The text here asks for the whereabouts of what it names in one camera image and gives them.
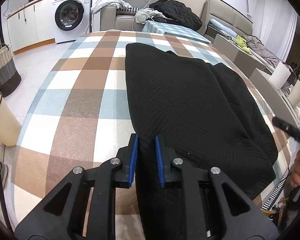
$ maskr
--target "white cabinet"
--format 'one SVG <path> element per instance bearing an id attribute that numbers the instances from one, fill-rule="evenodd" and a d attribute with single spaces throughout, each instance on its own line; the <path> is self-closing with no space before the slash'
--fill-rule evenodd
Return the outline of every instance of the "white cabinet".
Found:
<path id="1" fill-rule="evenodd" d="M 20 15 L 21 12 L 13 15 L 7 20 L 10 43 L 13 51 L 23 48 L 23 33 L 21 30 L 24 29 L 23 25 L 25 25 L 23 14 L 22 17 Z"/>
<path id="2" fill-rule="evenodd" d="M 52 13 L 51 0 L 42 0 L 34 4 L 34 17 L 38 41 L 53 39 L 54 33 L 52 33 L 52 28 L 55 21 Z"/>
<path id="3" fill-rule="evenodd" d="M 51 0 L 42 0 L 7 20 L 13 51 L 54 38 L 55 20 L 51 7 Z"/>
<path id="4" fill-rule="evenodd" d="M 30 5 L 24 10 L 26 21 L 22 33 L 24 33 L 23 47 L 26 47 L 38 43 L 38 35 L 34 19 L 34 5 Z"/>

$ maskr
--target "tiled floor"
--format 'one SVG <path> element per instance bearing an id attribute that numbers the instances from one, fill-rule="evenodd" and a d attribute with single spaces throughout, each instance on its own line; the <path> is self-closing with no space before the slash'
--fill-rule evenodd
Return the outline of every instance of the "tiled floor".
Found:
<path id="1" fill-rule="evenodd" d="M 14 56 L 14 62 L 22 80 L 17 89 L 5 97 L 4 100 L 21 124 L 42 82 L 71 44 L 72 42 L 50 44 Z M 4 194 L 10 220 L 16 226 L 18 222 L 13 212 L 10 194 L 11 168 L 14 154 L 15 147 L 5 148 L 4 163 L 8 166 L 8 177 Z M 0 219 L 3 221 L 1 208 Z"/>

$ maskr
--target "white blanket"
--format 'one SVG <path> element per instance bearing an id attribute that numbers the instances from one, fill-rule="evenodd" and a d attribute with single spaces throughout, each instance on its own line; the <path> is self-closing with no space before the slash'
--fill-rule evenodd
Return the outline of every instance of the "white blanket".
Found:
<path id="1" fill-rule="evenodd" d="M 125 2 L 124 0 L 100 0 L 98 3 L 91 7 L 91 13 L 96 14 L 104 6 L 112 4 L 115 4 L 117 8 L 121 9 L 129 9 L 132 7 L 129 3 Z"/>
<path id="2" fill-rule="evenodd" d="M 161 12 L 151 8 L 141 9 L 136 12 L 136 22 L 145 24 L 146 20 L 152 16 L 160 16 L 166 18 Z"/>

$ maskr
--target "checkered table cover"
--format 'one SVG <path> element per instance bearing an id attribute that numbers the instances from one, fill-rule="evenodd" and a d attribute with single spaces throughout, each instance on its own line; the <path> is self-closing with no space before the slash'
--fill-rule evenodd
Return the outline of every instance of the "checkered table cover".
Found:
<path id="1" fill-rule="evenodd" d="M 146 21 L 146 24 L 143 27 L 142 31 L 146 33 L 161 33 L 166 35 L 172 35 L 176 37 L 186 38 L 189 40 L 200 41 L 205 44 L 211 45 L 211 41 L 203 37 L 201 34 L 195 32 L 194 30 L 179 25 Z"/>
<path id="2" fill-rule="evenodd" d="M 244 74 L 205 43 L 157 33 L 106 31 L 78 38 L 37 92 L 17 143 L 11 172 L 12 206 L 20 222 L 76 166 L 99 166 L 134 133 L 125 83 L 125 47 L 141 42 L 183 57 L 219 62 L 244 80 L 278 148 L 276 179 L 254 200 L 261 207 L 290 163 L 287 139 L 273 127 L 270 107 Z M 117 239 L 144 239 L 135 185 L 116 191 Z"/>

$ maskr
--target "checkered pillow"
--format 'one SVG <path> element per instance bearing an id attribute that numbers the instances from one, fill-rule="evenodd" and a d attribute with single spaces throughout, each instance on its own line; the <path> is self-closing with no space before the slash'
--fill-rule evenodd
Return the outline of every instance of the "checkered pillow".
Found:
<path id="1" fill-rule="evenodd" d="M 136 15 L 136 12 L 139 11 L 140 8 L 138 7 L 131 7 L 129 9 L 117 9 L 117 14 L 123 14 L 123 15 Z"/>

